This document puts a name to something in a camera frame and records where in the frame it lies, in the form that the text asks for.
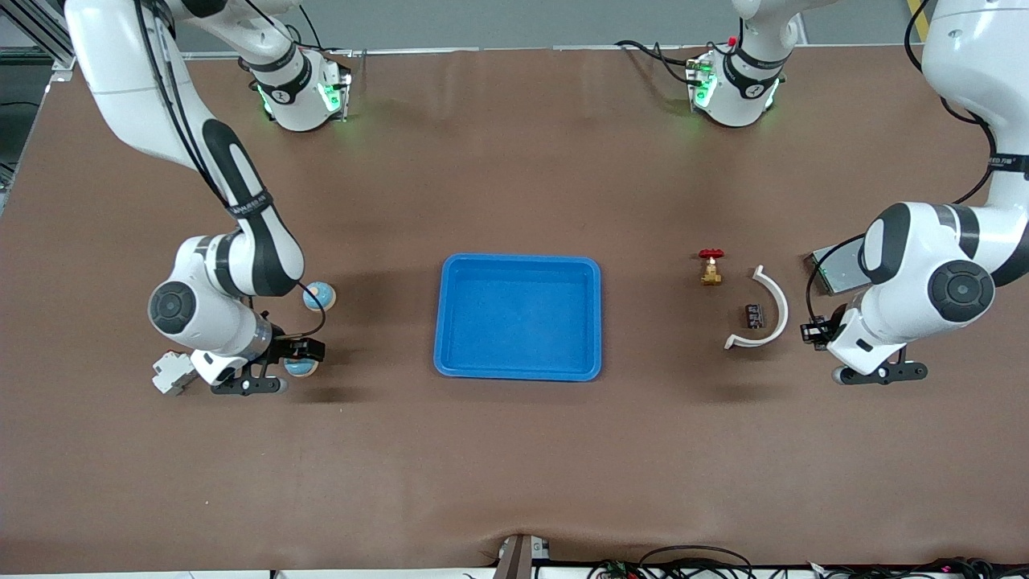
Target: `blue tray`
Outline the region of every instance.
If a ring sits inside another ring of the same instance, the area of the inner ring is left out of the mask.
[[[600,267],[588,257],[457,253],[433,362],[445,376],[584,383],[600,373]]]

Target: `white semicircular bracket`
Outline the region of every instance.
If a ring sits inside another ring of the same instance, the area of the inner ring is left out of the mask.
[[[786,329],[786,322],[789,318],[789,304],[786,303],[786,295],[782,292],[782,287],[775,282],[774,279],[765,275],[765,265],[757,265],[754,267],[754,281],[764,285],[772,297],[775,298],[775,305],[779,309],[779,321],[775,325],[775,330],[766,338],[760,340],[750,340],[747,338],[741,338],[736,334],[733,334],[725,340],[725,350],[733,347],[743,347],[745,349],[756,349],[757,347],[764,347],[765,345],[771,342],[778,338],[782,331]]]

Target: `black cable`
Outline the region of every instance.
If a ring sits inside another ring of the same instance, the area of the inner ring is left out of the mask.
[[[214,177],[211,176],[210,169],[207,168],[207,162],[204,160],[204,154],[200,150],[200,146],[197,144],[197,138],[193,136],[192,128],[189,125],[189,119],[186,117],[185,107],[182,105],[182,95],[179,94],[179,83],[175,78],[175,65],[172,63],[168,64],[168,80],[172,84],[172,94],[175,95],[175,105],[179,110],[179,116],[182,118],[182,124],[185,128],[186,137],[189,139],[189,145],[192,146],[192,150],[196,153],[197,161],[199,162],[198,171],[201,171],[201,175],[204,177],[204,181],[214,192],[214,195],[218,197],[221,205],[227,209],[229,207],[228,198],[220,190],[214,182]]]
[[[603,568],[604,568],[604,563],[603,562],[598,563],[593,567],[593,569],[590,570],[590,573],[587,574],[586,579],[593,579],[594,574]]]
[[[686,78],[685,76],[679,76],[678,74],[675,73],[674,70],[672,70],[672,66],[669,64],[668,59],[665,58],[665,52],[661,51],[661,44],[660,43],[654,42],[653,43],[653,49],[654,49],[654,51],[658,52],[658,57],[661,59],[662,64],[665,65],[665,70],[667,70],[668,73],[672,75],[672,78],[675,78],[676,80],[678,80],[679,82],[682,82],[684,84],[689,84],[690,86],[700,86],[700,84],[701,84],[700,81],[698,81],[698,80],[691,80],[689,78]]]
[[[199,150],[190,148],[189,146],[189,140],[186,139],[185,133],[183,133],[182,125],[179,122],[179,117],[176,116],[175,108],[172,106],[171,98],[168,96],[168,89],[165,86],[165,78],[161,74],[161,70],[157,67],[157,58],[154,56],[153,47],[150,45],[150,35],[147,33],[146,20],[143,16],[142,0],[136,0],[134,4],[136,7],[136,20],[137,23],[139,24],[139,32],[140,35],[142,36],[143,46],[146,48],[147,60],[150,63],[150,72],[153,75],[154,83],[157,85],[157,92],[161,94],[161,98],[165,104],[165,109],[168,112],[168,116],[172,120],[172,125],[174,126],[176,134],[178,134],[179,136],[179,141],[182,143],[183,148],[186,149],[186,154],[189,155],[189,159],[192,161],[193,167],[197,169],[197,172],[200,173],[201,177],[204,178],[204,182],[207,183],[208,187],[211,188],[211,190],[214,192],[214,195],[218,197],[218,201],[222,204],[222,206],[228,207],[228,203],[221,196],[221,193],[218,191],[218,187],[214,184],[214,180],[211,178],[210,173],[208,173],[207,167],[206,165],[204,165],[204,159],[198,156],[200,153]],[[178,85],[176,85],[174,82],[172,85],[174,86],[177,94]],[[185,122],[188,126],[188,121],[185,118],[185,115],[182,116],[182,122]]]
[[[915,56],[915,50],[911,48],[911,33],[915,31],[915,21],[918,20],[918,16],[922,15],[922,11],[925,10],[925,5],[928,3],[929,0],[922,0],[922,2],[919,3],[918,8],[915,8],[915,11],[911,13],[911,20],[908,21],[908,28],[903,31],[903,50],[908,53],[908,60],[911,61],[911,64],[914,65],[919,72],[922,72],[922,63],[918,62],[918,57]]]
[[[963,116],[959,114],[958,111],[951,108],[951,103],[947,102],[947,99],[945,99],[944,97],[939,97],[939,102],[943,103],[944,108],[947,109],[947,112],[954,118],[957,118],[962,122],[968,122],[970,124],[979,124],[979,120],[975,120],[974,118],[968,118],[967,116]]]
[[[276,31],[278,31],[279,34],[285,36],[286,39],[289,40],[290,42],[293,41],[293,39],[289,37],[289,34],[287,34],[286,32],[283,32],[279,27],[275,26],[275,21],[273,21],[271,19],[271,16],[269,16],[268,14],[265,14],[263,10],[261,10],[260,8],[258,8],[257,5],[253,3],[253,0],[243,0],[243,1],[246,2],[247,5],[249,5],[250,8],[253,11],[257,12],[257,14],[261,19],[263,19],[264,22],[267,22],[272,28],[274,28]],[[304,10],[304,17],[307,17],[307,11],[306,10]],[[311,32],[314,32],[315,41],[318,42],[317,44],[305,44],[303,42],[297,42],[296,45],[297,46],[304,46],[305,48],[313,48],[315,50],[320,50],[322,52],[328,52],[328,51],[331,51],[331,50],[343,50],[344,49],[344,48],[339,48],[339,47],[335,47],[335,46],[331,46],[331,47],[322,46],[321,45],[321,40],[318,39],[318,33],[315,32],[315,28],[313,26],[311,27]]]
[[[1015,575],[1026,577],[1026,574],[1029,574],[1029,567],[1016,567],[1001,571],[999,574],[994,575],[993,579],[1002,579],[1003,577],[1012,577]]]
[[[979,124],[981,129],[983,129],[983,134],[986,135],[986,142],[990,146],[990,156],[993,156],[994,154],[997,153],[997,138],[994,136],[993,131],[990,129],[990,124],[987,123],[987,121],[984,120],[982,116],[973,112],[970,112],[969,114],[971,114],[971,117],[975,120],[975,123]],[[971,195],[979,192],[979,190],[983,188],[984,185],[986,185],[986,181],[990,180],[990,175],[992,174],[993,174],[993,167],[987,166],[986,171],[983,172],[983,176],[980,177],[979,182],[977,182],[975,185],[972,186],[968,192],[962,194],[956,201],[954,201],[953,205],[960,205],[965,201],[968,201],[968,198],[971,197]]]
[[[319,331],[321,331],[322,328],[325,327],[325,321],[328,318],[328,316],[325,314],[325,307],[321,305],[321,300],[319,300],[318,297],[311,292],[311,289],[303,281],[297,281],[296,284],[299,285],[301,288],[304,288],[304,293],[310,296],[311,299],[314,300],[316,304],[318,304],[318,312],[321,313],[321,322],[318,323],[318,326],[316,326],[314,330],[310,330],[308,332],[301,332],[299,334],[288,334],[286,336],[279,336],[277,338],[278,340],[295,340],[297,338],[307,338],[308,336],[313,336],[317,334]]]
[[[811,323],[812,324],[815,323],[815,310],[811,306],[811,286],[815,284],[815,277],[818,275],[818,269],[821,268],[822,263],[825,262],[825,259],[827,259],[829,257],[829,255],[831,255],[832,253],[837,252],[837,249],[843,247],[844,245],[846,245],[848,243],[852,243],[854,241],[857,241],[858,239],[861,239],[863,237],[864,237],[864,233],[862,232],[862,233],[855,234],[854,237],[851,237],[850,239],[848,239],[846,241],[841,241],[840,243],[837,243],[831,248],[829,248],[829,250],[826,251],[825,254],[821,256],[821,258],[815,259],[815,265],[811,269],[811,275],[808,276],[808,286],[804,289],[804,301],[808,304],[808,317],[811,318]]]
[[[318,31],[315,29],[315,25],[311,23],[311,16],[308,15],[308,11],[304,8],[303,4],[297,6],[297,8],[299,8],[300,13],[304,14],[304,20],[308,21],[308,28],[311,29],[311,34],[315,35],[315,44],[318,45],[319,49],[324,49],[322,48],[321,38],[318,37]]]
[[[701,573],[709,572],[709,573],[714,573],[715,575],[717,575],[722,579],[729,579],[722,573],[722,571],[729,571],[730,574],[733,576],[733,579],[739,579],[739,576],[736,574],[736,572],[740,571],[746,574],[748,579],[756,579],[753,574],[753,567],[749,564],[749,562],[745,563],[747,565],[746,567],[740,567],[739,565],[725,564],[720,560],[708,557],[688,557],[688,558],[680,558],[677,560],[673,560],[668,565],[674,566],[676,570],[683,568],[697,568],[697,571],[688,575],[685,575],[685,577],[694,577]]]
[[[293,26],[291,24],[287,24],[286,25],[286,30],[289,31],[289,36],[293,38],[293,42],[296,42],[296,43],[303,43],[304,42],[304,36],[300,35],[300,31],[296,30],[295,26]]]
[[[723,549],[721,547],[710,547],[710,546],[707,546],[707,545],[671,545],[669,547],[661,547],[659,549],[653,549],[652,551],[649,551],[645,555],[643,555],[642,557],[640,557],[640,560],[637,563],[637,565],[643,565],[643,563],[646,559],[652,557],[653,555],[657,555],[657,554],[660,554],[660,553],[667,553],[669,551],[712,551],[712,552],[716,552],[716,553],[723,553],[723,554],[726,554],[726,555],[731,555],[733,557],[736,557],[736,558],[742,560],[747,566],[748,574],[751,577],[753,577],[754,566],[750,564],[750,560],[747,557],[741,555],[740,553],[738,553],[736,551],[731,551],[729,549]]]
[[[635,40],[618,40],[617,42],[614,43],[614,45],[615,46],[632,46],[634,48],[639,49],[639,51],[641,51],[644,55],[650,57],[651,59],[659,60],[659,61],[666,61],[669,64],[674,64],[676,66],[686,66],[686,62],[687,61],[679,60],[679,59],[670,59],[668,57],[662,58],[662,56],[659,55],[658,52],[654,52],[650,48],[644,46],[643,44],[640,44],[639,42],[637,42]]]
[[[742,50],[743,49],[743,19],[740,19],[740,32],[736,36],[736,45],[735,46],[730,46],[730,48],[728,50],[722,50],[714,42],[708,42],[706,44],[706,46],[709,49],[714,50],[714,51],[718,52],[719,55],[721,55],[723,57],[726,57],[726,58],[735,55],[739,50]]]

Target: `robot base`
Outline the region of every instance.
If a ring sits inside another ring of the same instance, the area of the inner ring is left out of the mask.
[[[706,113],[719,124],[732,128],[752,124],[772,106],[781,78],[767,91],[757,85],[762,91],[760,96],[744,98],[719,72],[724,59],[721,52],[710,50],[690,62],[686,77],[700,85],[689,86],[689,102],[694,110]]]
[[[270,96],[259,84],[254,84],[254,91],[261,97],[264,113],[270,120],[294,132],[313,131],[329,120],[346,120],[350,113],[350,84],[353,80],[350,69],[310,50],[305,50],[304,57],[317,63],[312,66],[317,66],[318,81],[312,80],[292,104],[277,102],[274,94]]]

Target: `brown table mat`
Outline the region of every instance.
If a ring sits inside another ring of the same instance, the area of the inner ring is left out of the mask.
[[[895,201],[957,197],[984,168],[982,134],[899,47],[799,49],[743,130],[689,113],[638,53],[353,64],[350,121],[291,134],[234,62],[190,63],[307,279],[338,289],[327,363],[280,397],[150,386],[174,347],[150,292],[179,243],[234,222],[196,173],[118,142],[80,74],[51,87],[0,226],[0,571],[474,566],[516,532],[556,558],[1029,554],[1029,283],[917,342],[920,384],[838,387],[796,330],[801,255]],[[715,288],[693,257],[711,246],[728,253]],[[459,251],[595,258],[600,377],[437,375],[439,269]],[[724,352],[745,304],[774,310],[757,263],[789,297],[787,334]],[[288,331],[317,323],[297,295],[258,307]]]

